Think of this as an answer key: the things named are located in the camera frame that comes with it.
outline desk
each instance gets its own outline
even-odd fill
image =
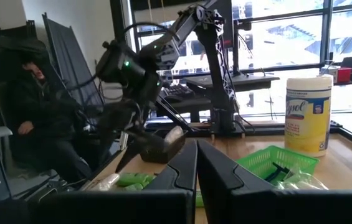
[[[283,146],[283,136],[252,136],[245,139],[216,139],[214,145],[231,159],[239,159],[269,145]],[[105,178],[115,171],[121,156],[97,175],[93,182]],[[328,153],[321,157],[314,176],[329,189],[352,189],[352,142],[334,134],[330,137]],[[135,157],[126,167],[125,172],[161,172],[164,165],[145,163],[140,156]],[[207,223],[203,208],[196,209],[195,223]]]
[[[251,91],[259,90],[263,88],[270,88],[271,81],[279,80],[279,77],[272,76],[258,76],[258,75],[237,75],[231,76],[232,82],[235,86],[235,91]],[[213,88],[212,77],[210,75],[205,75],[201,77],[189,77],[184,78],[187,85],[201,86],[203,88]]]

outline wooden desk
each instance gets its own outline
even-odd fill
[[[245,139],[216,139],[214,145],[231,159],[239,159],[250,153],[264,149],[269,145],[283,147],[283,136],[252,136]],[[115,171],[121,156],[118,156],[104,169],[93,183],[105,178]],[[352,142],[334,134],[330,137],[328,153],[321,157],[314,176],[329,189],[352,189]],[[138,156],[126,167],[125,172],[161,172],[164,165],[145,163]],[[197,208],[195,223],[207,223],[203,208]]]

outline green basket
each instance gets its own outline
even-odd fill
[[[287,149],[277,146],[269,146],[266,149],[259,150],[247,157],[238,159],[236,162],[245,169],[251,171],[261,179],[265,179],[270,174],[275,172],[277,168],[272,164],[273,162],[286,167],[288,169],[299,168],[301,172],[313,175],[314,169],[320,160],[305,156]],[[276,185],[278,181],[285,178],[287,174],[281,172],[271,183]],[[294,176],[288,178],[289,181],[297,182]]]

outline office chair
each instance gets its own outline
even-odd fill
[[[9,96],[9,83],[0,83],[0,120],[11,131],[16,133],[18,127],[16,117],[11,109]],[[45,176],[54,178],[53,170],[46,168],[37,156],[31,154],[31,150],[18,135],[13,135],[9,141],[2,143],[2,159],[4,168],[9,176],[18,176],[25,179]]]

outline lysol wipes container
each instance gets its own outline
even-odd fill
[[[285,147],[308,156],[326,154],[330,137],[333,77],[289,78]]]

